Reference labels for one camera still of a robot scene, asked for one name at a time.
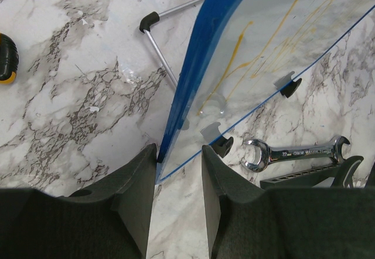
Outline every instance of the silver metal tube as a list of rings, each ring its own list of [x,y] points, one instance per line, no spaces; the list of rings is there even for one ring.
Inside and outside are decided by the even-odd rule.
[[[167,11],[159,13],[159,17],[160,17],[160,19],[166,18],[170,14],[177,13],[178,11],[185,9],[188,6],[193,6],[193,5],[195,5],[195,4],[199,3],[199,2],[202,2],[202,1],[204,1],[204,0],[191,0],[191,1],[187,2],[187,3],[185,3],[185,4],[179,5],[177,7],[169,9]]]
[[[176,89],[178,81],[177,81],[175,75],[173,74],[173,72],[172,72],[171,68],[169,67],[167,61],[165,60],[162,52],[160,51],[158,45],[156,44],[155,39],[152,37],[151,32],[149,32],[148,30],[145,30],[145,33],[146,33],[147,37],[149,38],[152,46],[154,47],[154,49],[156,51],[156,54],[158,54],[158,57],[159,57],[160,61],[162,61],[164,69],[168,73],[168,75],[171,78],[171,81],[172,81],[172,83],[173,83],[173,85],[175,86],[175,89]]]

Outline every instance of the wrench handle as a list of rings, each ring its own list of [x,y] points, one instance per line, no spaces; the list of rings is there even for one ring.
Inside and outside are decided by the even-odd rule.
[[[271,148],[270,162],[289,161],[307,158],[333,158],[332,146],[301,146],[289,149]]]

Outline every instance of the black tool handle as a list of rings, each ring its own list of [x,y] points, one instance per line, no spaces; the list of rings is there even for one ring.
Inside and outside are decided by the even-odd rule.
[[[0,33],[0,84],[14,81],[18,68],[18,52],[13,40]]]

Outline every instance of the blue plastic strip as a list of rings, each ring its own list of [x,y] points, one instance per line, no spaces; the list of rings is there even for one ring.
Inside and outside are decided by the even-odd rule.
[[[325,54],[327,54],[330,49],[332,49],[335,45],[337,45],[337,43],[342,40],[360,21],[362,21],[362,19],[364,17],[366,17],[372,10],[375,9],[375,5],[371,7],[371,9],[369,9],[357,22],[354,23],[354,25],[352,25],[334,44],[332,44],[330,46],[330,48],[327,49],[326,52],[324,52],[319,58],[317,58],[310,66],[308,66],[307,68],[305,68],[304,70],[302,70],[299,74],[297,74],[292,80],[295,80],[297,77],[301,76],[304,72],[306,72],[307,70],[309,70],[314,64],[316,64],[321,58],[324,57]],[[253,112],[255,112],[258,108],[260,108],[263,104],[265,104],[269,99],[271,99],[273,96],[275,96],[277,93],[279,93],[280,90],[277,90],[274,94],[272,94],[271,96],[269,96],[266,100],[264,100],[261,104],[258,105],[258,107],[254,108],[252,111],[250,111],[248,114],[246,114],[243,118],[241,118],[240,120],[238,120],[235,124],[233,124],[231,127],[229,127],[227,130],[225,130],[222,135],[224,135],[225,133],[227,133],[228,131],[230,131],[232,128],[234,128],[237,124],[239,124],[240,122],[242,122],[245,118],[247,118],[250,114],[252,114]],[[156,179],[156,183],[161,183],[162,181],[164,181],[165,179],[169,178],[173,173],[175,173],[176,171],[178,171],[180,168],[182,168],[184,165],[186,165],[189,161],[191,161],[193,158],[195,158],[198,154],[200,154],[201,151],[198,151],[197,153],[195,153],[191,158],[189,158],[187,161],[185,161],[183,164],[181,164],[180,166],[178,166],[176,169],[174,169],[172,172],[170,172],[168,175],[166,175],[164,178],[160,179],[160,175],[157,175],[157,179]]]
[[[187,48],[175,97],[168,117],[158,162],[162,163],[177,139],[213,52],[233,12],[242,0],[205,0]],[[157,180],[165,165],[158,164]]]

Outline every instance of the transparent plastic sheet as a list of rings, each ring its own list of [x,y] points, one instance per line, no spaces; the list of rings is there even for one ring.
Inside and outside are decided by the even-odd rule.
[[[205,141],[202,129],[219,122],[226,132],[245,119],[279,91],[277,80],[291,71],[300,76],[374,5],[375,0],[205,0],[173,99],[158,180],[215,140]],[[185,119],[189,129],[181,130]]]

